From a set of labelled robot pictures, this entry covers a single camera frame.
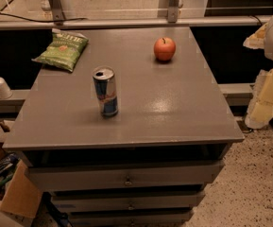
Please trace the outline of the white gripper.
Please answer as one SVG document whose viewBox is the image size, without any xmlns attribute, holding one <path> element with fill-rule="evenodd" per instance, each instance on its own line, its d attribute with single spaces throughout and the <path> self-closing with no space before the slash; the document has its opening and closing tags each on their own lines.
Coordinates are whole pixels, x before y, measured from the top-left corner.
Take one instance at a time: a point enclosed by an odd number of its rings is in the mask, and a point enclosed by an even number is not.
<svg viewBox="0 0 273 227">
<path fill-rule="evenodd" d="M 273 61 L 273 15 L 268 24 L 247 37 L 243 46 L 263 49 L 267 58 Z M 273 118 L 273 68 L 261 70 L 253 86 L 253 98 L 247 107 L 246 125 L 251 129 L 261 129 Z"/>
</svg>

